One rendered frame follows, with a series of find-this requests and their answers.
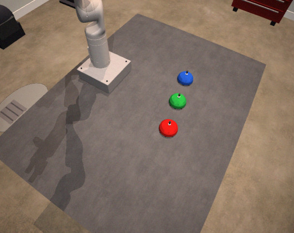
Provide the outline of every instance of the red tool chest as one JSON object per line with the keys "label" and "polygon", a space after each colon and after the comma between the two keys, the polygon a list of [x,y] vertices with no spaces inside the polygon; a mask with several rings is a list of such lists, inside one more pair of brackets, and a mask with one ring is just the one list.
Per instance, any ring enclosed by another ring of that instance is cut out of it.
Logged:
{"label": "red tool chest", "polygon": [[271,20],[271,25],[279,23],[293,0],[233,0],[233,11],[238,9]]}

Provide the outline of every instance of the brown floor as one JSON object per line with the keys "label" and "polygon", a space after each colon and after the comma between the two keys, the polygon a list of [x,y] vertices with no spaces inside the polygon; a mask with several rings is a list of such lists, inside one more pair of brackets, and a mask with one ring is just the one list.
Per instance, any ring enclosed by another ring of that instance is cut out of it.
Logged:
{"label": "brown floor", "polygon": [[[140,13],[266,64],[202,233],[294,233],[294,21],[273,27],[231,4],[103,0],[107,36]],[[27,84],[51,89],[88,55],[88,23],[58,0],[18,21],[26,35],[0,49],[0,103]],[[0,233],[19,232],[88,231],[0,161]]]}

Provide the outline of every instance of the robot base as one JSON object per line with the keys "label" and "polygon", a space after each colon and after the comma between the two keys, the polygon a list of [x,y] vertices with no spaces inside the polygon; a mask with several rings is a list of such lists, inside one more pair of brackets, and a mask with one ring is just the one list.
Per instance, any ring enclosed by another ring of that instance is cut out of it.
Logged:
{"label": "robot base", "polygon": [[131,71],[131,61],[109,52],[110,64],[105,68],[93,66],[90,58],[78,69],[79,77],[87,83],[111,93]]}

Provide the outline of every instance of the gray mat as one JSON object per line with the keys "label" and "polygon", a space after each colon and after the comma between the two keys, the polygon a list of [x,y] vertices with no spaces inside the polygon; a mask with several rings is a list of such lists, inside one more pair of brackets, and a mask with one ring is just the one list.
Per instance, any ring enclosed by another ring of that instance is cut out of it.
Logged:
{"label": "gray mat", "polygon": [[106,94],[78,78],[86,58],[1,135],[0,159],[92,232],[200,232],[265,64],[139,14],[108,42],[130,74]]}

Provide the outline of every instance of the green button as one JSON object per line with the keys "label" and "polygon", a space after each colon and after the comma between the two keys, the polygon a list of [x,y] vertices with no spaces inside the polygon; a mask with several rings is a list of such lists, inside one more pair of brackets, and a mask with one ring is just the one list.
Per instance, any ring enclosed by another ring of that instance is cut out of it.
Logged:
{"label": "green button", "polygon": [[171,95],[169,104],[175,109],[181,109],[186,106],[186,97],[181,93],[175,93]]}

